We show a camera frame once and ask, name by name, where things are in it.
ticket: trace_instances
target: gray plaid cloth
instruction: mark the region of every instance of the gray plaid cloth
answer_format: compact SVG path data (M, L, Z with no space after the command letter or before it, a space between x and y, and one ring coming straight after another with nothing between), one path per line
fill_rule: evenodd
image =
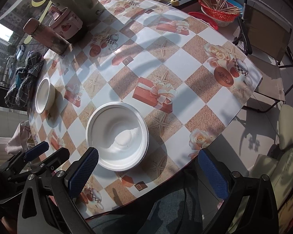
M10 108L15 104L20 107L27 106L29 93L44 63L44 58L40 52L30 51L25 62L25 67L16 69L15 82L4 98L6 105Z

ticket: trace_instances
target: white plastic bowl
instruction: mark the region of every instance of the white plastic bowl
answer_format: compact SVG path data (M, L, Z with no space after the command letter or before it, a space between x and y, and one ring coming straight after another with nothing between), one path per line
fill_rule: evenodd
M143 116L133 106L110 102L91 115L86 142L88 147L98 150L99 165L122 172L143 159L149 145L149 132Z
M40 82L35 100L35 107L37 113L41 114L44 110L49 110L53 105L55 99L55 88L50 83L48 77L42 79Z

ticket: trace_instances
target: yellow fruit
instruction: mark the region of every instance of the yellow fruit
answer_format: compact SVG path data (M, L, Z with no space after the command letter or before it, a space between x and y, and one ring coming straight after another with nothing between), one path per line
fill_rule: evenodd
M178 0L171 0L170 3L171 3L173 6L179 6L179 1L178 1Z

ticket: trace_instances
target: wooden skewer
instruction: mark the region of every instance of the wooden skewer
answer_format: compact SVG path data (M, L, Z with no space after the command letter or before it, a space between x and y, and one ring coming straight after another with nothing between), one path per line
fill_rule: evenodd
M218 10L219 1L220 1L220 0L217 0L216 10Z
M224 7L224 5L227 3L227 0L224 0L224 2L222 3L222 5L220 6L220 10Z
M226 14L240 14L242 12L242 9L237 6L228 7L227 0L216 0L215 2L211 2L211 0L201 0L205 6L207 6L210 9L223 12Z

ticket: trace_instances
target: dark pants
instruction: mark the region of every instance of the dark pants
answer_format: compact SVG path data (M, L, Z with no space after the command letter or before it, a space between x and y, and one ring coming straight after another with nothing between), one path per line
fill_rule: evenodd
M200 234L202 212L197 181L192 162L176 176L138 198L137 202L130 203L130 210L124 206L119 212L116 210L92 219L88 224L97 234Z

